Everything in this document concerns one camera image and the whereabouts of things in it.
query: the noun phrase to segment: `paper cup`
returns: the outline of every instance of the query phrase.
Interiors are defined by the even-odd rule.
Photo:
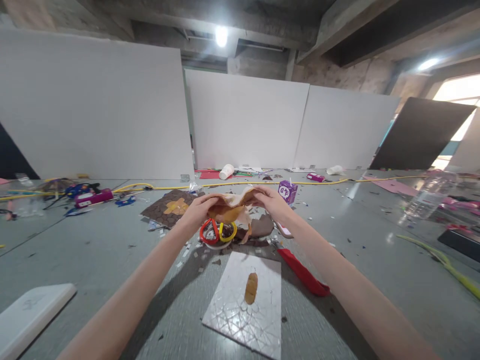
[[[234,166],[227,164],[223,167],[223,169],[220,171],[220,179],[226,180],[230,175],[234,173]]]
[[[341,167],[340,165],[335,165],[335,166],[332,166],[332,167],[329,167],[327,170],[326,170],[326,173],[328,175],[340,175],[344,172],[344,168]]]

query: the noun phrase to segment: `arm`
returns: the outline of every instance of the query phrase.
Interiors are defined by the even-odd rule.
[[[196,198],[173,229],[90,319],[58,359],[118,359],[184,244],[217,198]]]
[[[258,204],[287,227],[380,359],[438,359],[403,314],[347,259],[266,186]]]

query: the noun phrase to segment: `plastic water bottle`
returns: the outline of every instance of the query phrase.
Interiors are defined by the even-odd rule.
[[[433,171],[406,207],[405,214],[414,218],[428,218],[457,186],[457,182],[454,172]]]

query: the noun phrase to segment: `red handle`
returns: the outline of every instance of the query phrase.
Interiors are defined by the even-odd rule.
[[[277,252],[312,294],[319,297],[330,295],[330,288],[318,281],[290,250],[283,248],[278,249]]]

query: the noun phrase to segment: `white panel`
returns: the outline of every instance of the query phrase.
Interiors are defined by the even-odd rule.
[[[460,167],[464,173],[476,173],[480,170],[480,111],[475,115],[455,154],[451,157],[449,166]]]
[[[36,287],[3,311],[0,314],[0,360],[18,358],[76,292],[71,283]]]
[[[257,274],[258,287],[255,301],[248,305],[245,289],[251,273]],[[281,263],[232,252],[202,323],[260,354],[280,360],[281,318]]]
[[[193,178],[179,49],[0,29],[0,121],[42,178]]]
[[[309,84],[185,70],[198,168],[290,168]]]
[[[366,169],[399,102],[393,96],[311,85],[294,166]]]

